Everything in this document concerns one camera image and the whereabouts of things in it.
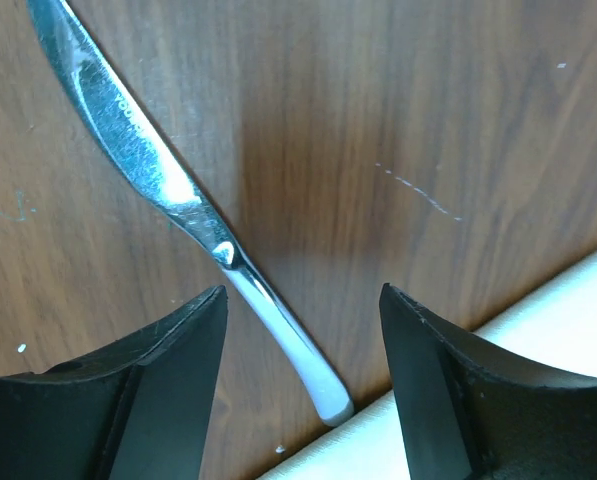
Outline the silver table knife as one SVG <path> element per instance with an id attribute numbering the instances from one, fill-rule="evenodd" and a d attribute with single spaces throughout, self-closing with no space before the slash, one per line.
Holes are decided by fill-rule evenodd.
<path id="1" fill-rule="evenodd" d="M 350 419 L 343 381 L 236 236 L 66 1 L 27 4 L 38 40 L 83 123 L 142 197 L 193 238 L 276 340 L 324 424 Z"/>

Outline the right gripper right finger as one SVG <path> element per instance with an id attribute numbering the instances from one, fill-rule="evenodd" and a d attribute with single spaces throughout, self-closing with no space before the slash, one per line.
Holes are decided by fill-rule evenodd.
<path id="1" fill-rule="evenodd" d="M 413 479 L 597 479 L 597 378 L 517 355 L 383 286 Z"/>

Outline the beige cloth napkin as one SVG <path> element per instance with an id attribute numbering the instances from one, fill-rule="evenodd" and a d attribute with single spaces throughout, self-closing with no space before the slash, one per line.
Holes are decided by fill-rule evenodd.
<path id="1" fill-rule="evenodd" d="M 597 252 L 471 333 L 530 360 L 597 378 Z M 393 388 L 268 477 L 413 479 Z"/>

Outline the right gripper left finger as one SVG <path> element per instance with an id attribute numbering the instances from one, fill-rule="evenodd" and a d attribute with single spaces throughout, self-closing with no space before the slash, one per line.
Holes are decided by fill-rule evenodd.
<path id="1" fill-rule="evenodd" d="M 195 479 L 227 326 L 212 287 L 43 373 L 0 377 L 0 479 Z"/>

